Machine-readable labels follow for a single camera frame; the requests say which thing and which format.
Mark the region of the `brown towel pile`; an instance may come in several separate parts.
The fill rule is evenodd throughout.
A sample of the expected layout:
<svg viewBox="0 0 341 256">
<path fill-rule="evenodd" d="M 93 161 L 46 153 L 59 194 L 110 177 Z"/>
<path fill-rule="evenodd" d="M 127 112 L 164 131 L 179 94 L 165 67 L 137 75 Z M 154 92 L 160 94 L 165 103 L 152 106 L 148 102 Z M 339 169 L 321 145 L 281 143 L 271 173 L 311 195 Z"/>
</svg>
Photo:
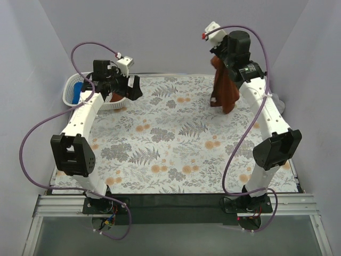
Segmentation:
<svg viewBox="0 0 341 256">
<path fill-rule="evenodd" d="M 239 100 L 239 91 L 229 78 L 228 69 L 222 60 L 214 56 L 210 63 L 216 70 L 210 106 L 222 107 L 223 113 L 229 114 Z"/>
</svg>

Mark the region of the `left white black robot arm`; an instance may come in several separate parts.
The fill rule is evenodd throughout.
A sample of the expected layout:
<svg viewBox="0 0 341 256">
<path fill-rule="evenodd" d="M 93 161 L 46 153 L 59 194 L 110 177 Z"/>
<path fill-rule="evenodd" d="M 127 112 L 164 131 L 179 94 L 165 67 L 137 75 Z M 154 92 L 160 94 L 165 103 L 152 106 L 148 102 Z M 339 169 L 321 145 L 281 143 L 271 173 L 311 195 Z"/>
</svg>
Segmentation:
<svg viewBox="0 0 341 256">
<path fill-rule="evenodd" d="M 95 154 L 88 143 L 88 137 L 95 117 L 110 94 L 117 94 L 132 101 L 143 95 L 140 78 L 129 75 L 134 61 L 122 57 L 116 65 L 109 60 L 94 60 L 93 72 L 85 76 L 79 99 L 86 102 L 75 109 L 61 134 L 53 135 L 51 147 L 56 167 L 73 177 L 88 198 L 91 206 L 101 213 L 113 208 L 109 187 L 100 180 L 95 170 Z"/>
</svg>

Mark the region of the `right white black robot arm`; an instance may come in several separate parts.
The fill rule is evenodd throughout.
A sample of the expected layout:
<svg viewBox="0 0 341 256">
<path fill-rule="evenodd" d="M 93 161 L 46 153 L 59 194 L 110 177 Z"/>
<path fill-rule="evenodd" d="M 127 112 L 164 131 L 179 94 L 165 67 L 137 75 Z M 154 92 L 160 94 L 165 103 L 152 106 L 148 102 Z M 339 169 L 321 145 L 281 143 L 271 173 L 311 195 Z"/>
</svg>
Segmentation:
<svg viewBox="0 0 341 256">
<path fill-rule="evenodd" d="M 204 39 L 211 42 L 211 53 L 225 64 L 229 77 L 249 104 L 259 123 L 263 141 L 254 147 L 255 166 L 248 182 L 239 194 L 228 193 L 223 200 L 227 212 L 260 211 L 269 204 L 267 191 L 277 170 L 291 159 L 302 134 L 293 130 L 278 111 L 269 80 L 258 63 L 250 60 L 250 36 L 235 30 L 227 34 L 221 28 L 206 32 Z"/>
</svg>

